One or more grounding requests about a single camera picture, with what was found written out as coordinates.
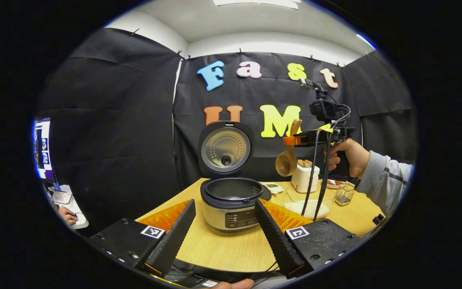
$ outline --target human hand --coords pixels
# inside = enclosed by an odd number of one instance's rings
[[[58,214],[60,214],[60,217],[70,226],[74,225],[78,220],[76,215],[64,206],[58,209]]]
[[[363,172],[370,160],[370,152],[365,150],[359,143],[351,138],[345,139],[341,143],[332,146],[329,150],[329,170],[332,171],[340,163],[338,151],[344,151],[347,161],[349,161],[349,175],[351,177],[363,176]],[[324,144],[324,157],[326,156],[327,145]]]
[[[254,285],[252,279],[244,279],[242,281],[229,284],[227,282],[220,282],[217,285],[213,286],[213,289],[251,289]]]

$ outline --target ceiling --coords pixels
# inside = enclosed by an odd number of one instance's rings
[[[360,55],[373,50],[337,16],[304,0],[298,6],[298,10],[266,4],[219,7],[213,0],[153,0],[135,10],[163,22],[189,43],[218,35],[266,31],[325,40]]]

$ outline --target open lid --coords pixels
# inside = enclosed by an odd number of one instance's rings
[[[211,179],[239,176],[252,155],[253,134],[241,122],[212,122],[199,137],[199,168]]]

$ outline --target black fabric curtain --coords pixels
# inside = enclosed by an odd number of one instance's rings
[[[179,192],[172,98],[180,57],[128,31],[94,33],[53,73],[38,117],[51,117],[50,150],[93,234],[137,218]]]
[[[197,71],[216,61],[222,61],[224,84],[207,91],[207,83]],[[243,61],[254,61],[261,65],[262,77],[242,77],[237,75],[239,64]],[[299,106],[300,119],[303,120],[302,130],[313,130],[324,123],[319,122],[310,114],[309,104],[315,100],[315,92],[303,88],[298,81],[290,79],[287,65],[301,64],[307,78],[321,84],[340,104],[346,104],[352,109],[352,115],[347,121],[348,126],[356,127],[353,139],[361,141],[361,121],[358,115],[357,103],[348,85],[343,69],[336,64],[311,60],[296,55],[280,53],[224,53],[206,55],[182,62],[176,96],[174,99],[174,151],[176,154],[176,169],[182,189],[204,177],[198,165],[199,135],[204,129],[206,115],[204,108],[220,106],[220,120],[229,120],[228,106],[242,106],[240,122],[248,125],[254,133],[253,157],[243,176],[257,181],[289,181],[290,177],[281,177],[275,169],[275,159],[286,147],[282,137],[261,136],[264,129],[264,114],[260,106],[271,104],[283,115],[287,106]],[[335,74],[334,80],[339,87],[333,89],[326,84],[324,75],[319,71],[328,68]],[[323,165],[323,146],[319,147],[316,165]],[[314,148],[296,148],[299,159],[312,159]]]
[[[416,162],[417,112],[395,67],[372,51],[343,70],[357,99],[363,147],[403,163]]]

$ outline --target rice cooker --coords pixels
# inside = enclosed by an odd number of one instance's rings
[[[254,204],[269,201],[271,192],[240,174],[253,155],[253,134],[241,122],[209,123],[199,138],[199,167],[210,178],[201,184],[206,222],[221,232],[239,232],[258,226]]]

